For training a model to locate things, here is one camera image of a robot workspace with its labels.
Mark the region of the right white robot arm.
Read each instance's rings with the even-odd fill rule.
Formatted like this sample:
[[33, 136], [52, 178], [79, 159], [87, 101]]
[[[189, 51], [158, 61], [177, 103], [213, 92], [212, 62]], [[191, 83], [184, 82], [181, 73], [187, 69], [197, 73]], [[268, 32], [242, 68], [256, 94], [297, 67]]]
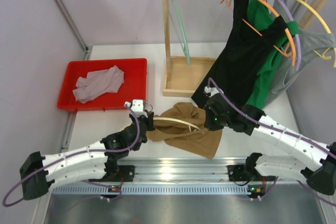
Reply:
[[241, 168], [233, 169], [232, 179], [281, 177], [306, 183], [324, 195], [335, 193], [335, 143], [327, 145], [310, 140], [251, 105], [236, 111], [219, 93], [208, 96], [204, 109], [207, 129], [228, 127], [287, 153], [286, 157], [252, 153]]

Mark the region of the tan tank top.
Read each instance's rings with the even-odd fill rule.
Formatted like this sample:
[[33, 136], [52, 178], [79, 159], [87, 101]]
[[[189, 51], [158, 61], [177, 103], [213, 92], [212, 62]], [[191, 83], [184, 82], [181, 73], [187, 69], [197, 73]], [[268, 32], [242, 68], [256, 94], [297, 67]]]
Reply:
[[[190, 102], [176, 103], [172, 108], [157, 115], [166, 118], [180, 119], [197, 125], [200, 129], [206, 129], [205, 110], [195, 107]], [[154, 131], [147, 132], [147, 138], [153, 142], [164, 141], [167, 145], [181, 150], [212, 159], [219, 147], [222, 130], [210, 131], [205, 134], [195, 134], [190, 136], [171, 137], [169, 134], [189, 133], [187, 125], [170, 121], [154, 121]]]

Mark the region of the cream hanger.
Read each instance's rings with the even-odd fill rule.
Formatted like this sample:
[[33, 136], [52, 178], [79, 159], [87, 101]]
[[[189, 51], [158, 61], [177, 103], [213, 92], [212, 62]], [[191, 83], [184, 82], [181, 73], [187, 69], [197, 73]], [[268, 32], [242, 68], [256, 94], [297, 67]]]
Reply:
[[180, 119], [174, 119], [174, 118], [166, 118], [166, 117], [161, 117], [161, 116], [155, 116], [153, 118], [153, 121], [170, 121], [178, 124], [184, 124], [188, 126], [189, 133], [184, 133], [184, 134], [169, 134], [171, 137], [182, 137], [182, 136], [190, 136], [190, 135], [195, 135], [195, 134], [205, 134], [208, 132], [206, 129], [200, 129], [197, 125], [192, 124], [190, 122], [186, 122]]

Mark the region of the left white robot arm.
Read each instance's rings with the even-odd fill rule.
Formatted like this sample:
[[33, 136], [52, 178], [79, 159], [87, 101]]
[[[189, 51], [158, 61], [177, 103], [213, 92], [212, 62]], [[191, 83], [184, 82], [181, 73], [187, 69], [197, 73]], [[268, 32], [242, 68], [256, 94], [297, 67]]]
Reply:
[[83, 180], [114, 180], [119, 173], [117, 161], [137, 151], [153, 131], [154, 113], [145, 111], [122, 131], [110, 134], [83, 148], [53, 155], [34, 152], [19, 172], [24, 200], [33, 200], [50, 190]]

